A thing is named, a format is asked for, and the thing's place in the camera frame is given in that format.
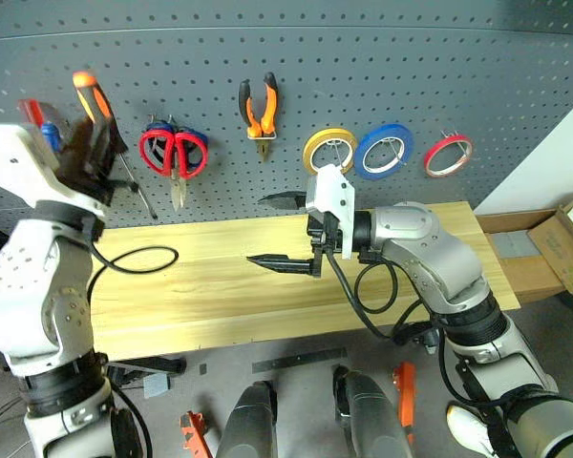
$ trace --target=yellow tape roll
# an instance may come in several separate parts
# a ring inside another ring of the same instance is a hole
[[[352,159],[354,158],[354,151],[356,150],[356,137],[354,134],[346,129],[325,129],[311,136],[306,142],[306,146],[304,146],[302,160],[311,174],[316,175],[318,173],[318,167],[316,167],[313,162],[314,154],[321,146],[331,142],[340,142],[348,146],[349,152],[344,161],[340,164],[342,167],[342,174],[350,170],[350,167],[352,167]]]

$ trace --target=pliers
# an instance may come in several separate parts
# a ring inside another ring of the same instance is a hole
[[[265,82],[265,112],[261,118],[261,123],[255,119],[252,111],[252,98],[250,96],[250,81],[245,79],[240,83],[238,102],[240,115],[246,123],[246,134],[249,139],[257,141],[257,153],[265,161],[269,154],[269,141],[276,138],[276,126],[274,116],[278,107],[278,85],[274,73],[267,72],[264,77]]]

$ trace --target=pegboard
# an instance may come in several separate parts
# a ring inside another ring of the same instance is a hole
[[[0,122],[21,122],[18,98],[84,116],[72,73],[91,69],[159,214],[117,191],[109,227],[275,216],[259,198],[305,190],[302,148],[316,131],[361,138],[385,123],[414,134],[407,166],[378,181],[347,178],[357,206],[397,201],[480,203],[573,107],[573,1],[75,2],[0,0]],[[267,162],[245,137],[237,106],[251,79],[279,84],[278,138]],[[175,214],[169,182],[138,155],[149,115],[172,115],[210,138],[208,166]],[[426,177],[422,158],[441,131],[475,143],[452,177]],[[125,177],[118,162],[115,177]],[[30,214],[0,189],[0,229]]]

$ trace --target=orange pliers handle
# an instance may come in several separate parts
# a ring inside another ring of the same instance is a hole
[[[246,123],[246,133],[250,138],[260,138],[262,136],[271,136],[276,132],[274,125],[274,116],[278,108],[278,85],[274,73],[267,72],[264,77],[265,82],[265,112],[261,118],[261,123],[255,118],[252,111],[252,97],[250,96],[250,81],[245,79],[240,83],[240,92],[238,104],[240,115]]]

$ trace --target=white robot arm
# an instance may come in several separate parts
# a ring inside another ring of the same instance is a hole
[[[295,194],[276,196],[281,205],[286,196]],[[514,322],[500,311],[469,245],[445,232],[437,216],[419,203],[355,212],[354,190],[333,165],[310,179],[306,209],[314,259],[259,255],[249,260],[281,273],[319,277],[326,255],[357,316],[381,337],[389,336],[373,326],[365,313],[369,309],[352,292],[333,254],[341,251],[349,259],[352,252],[359,252],[365,263],[396,264],[440,330],[439,365],[451,393],[480,409],[489,424],[504,432],[502,437],[510,443],[506,447],[515,445],[521,456],[573,457],[573,402],[559,395]],[[460,395],[448,379],[443,360],[446,342],[459,359],[456,370],[470,398]]]
[[[92,130],[79,126],[62,154],[87,156]],[[87,158],[87,176],[68,170],[32,125],[0,125],[0,145],[0,186],[34,208],[0,251],[0,351],[26,402],[34,453],[142,456],[132,413],[115,408],[105,361],[94,352],[86,299],[88,244],[101,233],[115,185],[97,164],[113,162]],[[67,177],[81,179],[71,187]],[[96,192],[74,189],[85,179]]]

